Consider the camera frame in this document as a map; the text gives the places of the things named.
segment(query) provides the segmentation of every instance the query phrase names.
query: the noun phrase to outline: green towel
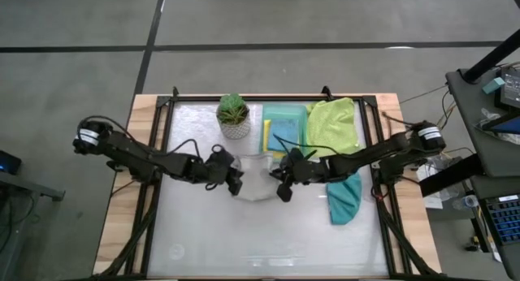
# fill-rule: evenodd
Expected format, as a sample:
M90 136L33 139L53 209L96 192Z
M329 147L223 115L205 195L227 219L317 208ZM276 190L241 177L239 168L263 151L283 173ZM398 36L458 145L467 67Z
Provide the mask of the green towel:
M307 144L332 147L340 153L359 150L358 134L354 127L354 102L341 98L332 102L316 102L307 106ZM319 148L315 157L334 154Z

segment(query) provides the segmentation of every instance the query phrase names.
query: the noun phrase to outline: keyboard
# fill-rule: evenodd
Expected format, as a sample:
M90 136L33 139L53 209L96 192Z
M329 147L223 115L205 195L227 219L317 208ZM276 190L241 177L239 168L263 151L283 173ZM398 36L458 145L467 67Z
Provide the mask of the keyboard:
M486 206L501 245L520 242L520 200L518 195L487 199Z

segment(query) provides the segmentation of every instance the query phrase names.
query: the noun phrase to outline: white tabletop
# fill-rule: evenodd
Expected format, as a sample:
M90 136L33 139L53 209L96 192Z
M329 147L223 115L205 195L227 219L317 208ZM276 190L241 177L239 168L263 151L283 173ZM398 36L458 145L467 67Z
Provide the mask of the white tabletop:
M217 102L176 102L168 150L193 138L201 156L211 146L256 154L262 103L248 103L251 131L226 139L215 118ZM355 124L365 146L359 105ZM179 152L194 153L193 145ZM332 226L325 184L293 185L292 200L244 201L227 185L207 192L204 184L164 177L158 204L148 277L319 277L388 275L368 166L359 170L362 202L355 218Z

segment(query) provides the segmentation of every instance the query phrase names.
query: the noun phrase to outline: transparent container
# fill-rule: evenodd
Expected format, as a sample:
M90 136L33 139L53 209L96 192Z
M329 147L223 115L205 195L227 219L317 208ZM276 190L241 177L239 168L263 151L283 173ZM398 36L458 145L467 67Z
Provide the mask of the transparent container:
M457 210L471 209L479 206L479 199L475 195L469 195L456 199L452 205Z

